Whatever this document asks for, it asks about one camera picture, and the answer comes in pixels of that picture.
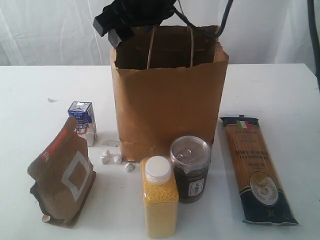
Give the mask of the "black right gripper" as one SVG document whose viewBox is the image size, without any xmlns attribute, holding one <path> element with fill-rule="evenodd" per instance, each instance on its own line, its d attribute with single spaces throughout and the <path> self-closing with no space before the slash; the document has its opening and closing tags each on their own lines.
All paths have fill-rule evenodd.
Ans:
<svg viewBox="0 0 320 240">
<path fill-rule="evenodd" d="M 108 32 L 108 41 L 113 47 L 134 36 L 132 29 L 160 24 L 174 14 L 174 0 L 114 0 L 103 8 L 103 15 L 93 20 L 93 27 L 103 37 Z"/>
</svg>

